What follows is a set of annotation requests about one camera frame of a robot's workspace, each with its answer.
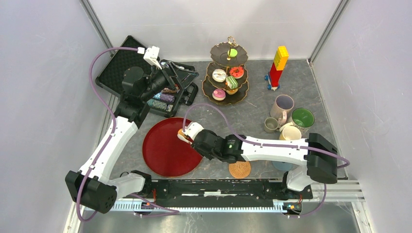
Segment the green matcha cake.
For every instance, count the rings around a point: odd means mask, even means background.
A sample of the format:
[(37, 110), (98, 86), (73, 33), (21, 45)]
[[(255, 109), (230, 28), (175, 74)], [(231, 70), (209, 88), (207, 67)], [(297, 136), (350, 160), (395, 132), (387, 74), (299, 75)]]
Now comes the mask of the green matcha cake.
[(230, 90), (238, 88), (239, 84), (233, 76), (227, 76), (225, 79), (226, 87)]

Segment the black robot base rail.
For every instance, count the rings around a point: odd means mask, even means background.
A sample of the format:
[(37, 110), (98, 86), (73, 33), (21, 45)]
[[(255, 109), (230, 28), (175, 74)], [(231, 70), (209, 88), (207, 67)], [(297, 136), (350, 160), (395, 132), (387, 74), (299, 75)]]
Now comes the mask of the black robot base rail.
[(302, 191), (271, 179), (159, 179), (146, 181), (139, 195), (163, 207), (270, 207), (274, 200), (311, 200), (308, 185)]

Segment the green inside ceramic mug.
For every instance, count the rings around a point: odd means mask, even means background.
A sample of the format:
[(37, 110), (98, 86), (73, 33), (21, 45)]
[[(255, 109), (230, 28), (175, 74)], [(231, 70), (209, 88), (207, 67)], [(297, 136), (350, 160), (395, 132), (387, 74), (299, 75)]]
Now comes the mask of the green inside ceramic mug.
[(306, 108), (297, 108), (292, 111), (287, 123), (297, 127), (302, 133), (306, 133), (315, 123), (313, 113)]

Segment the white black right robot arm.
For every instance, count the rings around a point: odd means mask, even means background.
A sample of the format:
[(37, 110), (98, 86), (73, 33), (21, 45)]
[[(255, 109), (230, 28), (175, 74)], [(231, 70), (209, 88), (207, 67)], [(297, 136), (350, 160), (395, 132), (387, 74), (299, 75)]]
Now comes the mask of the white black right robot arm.
[(177, 137), (209, 160), (229, 164), (266, 160), (295, 165), (280, 186), (287, 198), (295, 197), (312, 183), (335, 184), (338, 179), (334, 146), (317, 133), (307, 139), (266, 140), (236, 134), (223, 138), (210, 130), (186, 127), (178, 131)]

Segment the pink ceramic mug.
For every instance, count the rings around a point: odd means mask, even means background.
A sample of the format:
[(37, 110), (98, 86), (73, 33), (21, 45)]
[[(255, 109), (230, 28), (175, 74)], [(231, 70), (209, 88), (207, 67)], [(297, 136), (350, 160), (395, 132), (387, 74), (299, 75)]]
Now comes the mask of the pink ceramic mug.
[(294, 100), (288, 95), (279, 95), (276, 97), (272, 108), (270, 110), (270, 116), (275, 118), (282, 126), (288, 119), (288, 113), (294, 108)]

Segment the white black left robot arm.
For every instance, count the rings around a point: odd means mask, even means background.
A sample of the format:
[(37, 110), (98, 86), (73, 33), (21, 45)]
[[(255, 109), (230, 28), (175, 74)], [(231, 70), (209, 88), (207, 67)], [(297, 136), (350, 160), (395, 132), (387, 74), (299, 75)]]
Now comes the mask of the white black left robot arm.
[(193, 66), (172, 61), (165, 61), (159, 67), (152, 66), (149, 74), (140, 67), (124, 71), (120, 101), (115, 111), (110, 112), (112, 122), (109, 129), (79, 171), (69, 171), (65, 177), (80, 220), (84, 220), (82, 206), (105, 214), (119, 198), (134, 194), (141, 198), (151, 195), (153, 185), (146, 173), (131, 171), (113, 180), (109, 176), (127, 142), (137, 133), (149, 113), (147, 102), (164, 88), (177, 88), (183, 92), (198, 75)]

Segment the orange macaron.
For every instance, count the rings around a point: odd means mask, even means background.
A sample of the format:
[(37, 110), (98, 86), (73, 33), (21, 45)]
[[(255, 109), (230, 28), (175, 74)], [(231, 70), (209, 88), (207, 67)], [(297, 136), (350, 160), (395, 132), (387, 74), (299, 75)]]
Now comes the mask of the orange macaron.
[(182, 137), (182, 138), (185, 138), (185, 137), (186, 137), (186, 135), (185, 135), (184, 132), (183, 132), (183, 129), (179, 129), (179, 131), (178, 131), (178, 137)]

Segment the white chocolate striped donut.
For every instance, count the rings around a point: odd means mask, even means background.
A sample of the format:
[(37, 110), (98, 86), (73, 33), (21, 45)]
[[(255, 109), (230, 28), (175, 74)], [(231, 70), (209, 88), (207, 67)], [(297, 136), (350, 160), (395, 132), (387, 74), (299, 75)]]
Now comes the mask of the white chocolate striped donut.
[(216, 82), (223, 83), (225, 82), (227, 73), (223, 69), (215, 69), (212, 72), (212, 79)]

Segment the small grey cup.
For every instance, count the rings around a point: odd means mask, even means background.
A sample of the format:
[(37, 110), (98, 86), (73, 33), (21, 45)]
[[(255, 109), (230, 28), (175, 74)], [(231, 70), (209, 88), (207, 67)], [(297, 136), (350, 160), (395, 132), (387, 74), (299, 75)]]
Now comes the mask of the small grey cup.
[(278, 120), (273, 117), (268, 117), (264, 121), (264, 131), (274, 133), (279, 127)]

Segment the red frosted donut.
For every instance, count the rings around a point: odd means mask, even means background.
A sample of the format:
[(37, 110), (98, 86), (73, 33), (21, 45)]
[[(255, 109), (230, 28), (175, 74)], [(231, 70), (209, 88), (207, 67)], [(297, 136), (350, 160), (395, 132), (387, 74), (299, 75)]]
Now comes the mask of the red frosted donut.
[(235, 79), (242, 78), (244, 76), (244, 68), (239, 66), (239, 67), (233, 67), (229, 71), (230, 76), (234, 77)]

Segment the yellow ceramic mug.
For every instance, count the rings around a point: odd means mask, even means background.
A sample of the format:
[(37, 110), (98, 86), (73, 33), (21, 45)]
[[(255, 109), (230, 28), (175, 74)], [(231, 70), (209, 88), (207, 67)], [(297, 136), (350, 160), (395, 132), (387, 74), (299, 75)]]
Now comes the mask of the yellow ceramic mug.
[(299, 140), (302, 138), (301, 131), (295, 126), (282, 126), (280, 129), (279, 140)]

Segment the green macaron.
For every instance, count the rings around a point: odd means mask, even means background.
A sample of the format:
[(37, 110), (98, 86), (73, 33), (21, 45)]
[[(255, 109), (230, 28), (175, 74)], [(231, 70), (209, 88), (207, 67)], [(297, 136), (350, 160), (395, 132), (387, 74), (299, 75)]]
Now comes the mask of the green macaron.
[(227, 51), (227, 56), (230, 58), (236, 57), (238, 55), (238, 51), (236, 49), (229, 49)]

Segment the pink frosted donut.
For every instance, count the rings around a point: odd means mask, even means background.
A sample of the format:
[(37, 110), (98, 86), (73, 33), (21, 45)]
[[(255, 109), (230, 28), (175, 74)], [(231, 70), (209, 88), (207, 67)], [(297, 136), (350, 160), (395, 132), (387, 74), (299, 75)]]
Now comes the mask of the pink frosted donut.
[(222, 89), (215, 89), (212, 93), (213, 99), (222, 101), (226, 98), (226, 92)]

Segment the woven coaster front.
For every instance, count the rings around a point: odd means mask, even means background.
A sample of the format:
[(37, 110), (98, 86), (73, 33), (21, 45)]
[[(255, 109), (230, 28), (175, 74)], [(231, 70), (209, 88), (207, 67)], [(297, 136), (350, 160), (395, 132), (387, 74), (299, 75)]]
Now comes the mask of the woven coaster front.
[(228, 165), (229, 173), (236, 179), (243, 179), (251, 172), (250, 162), (236, 162)]

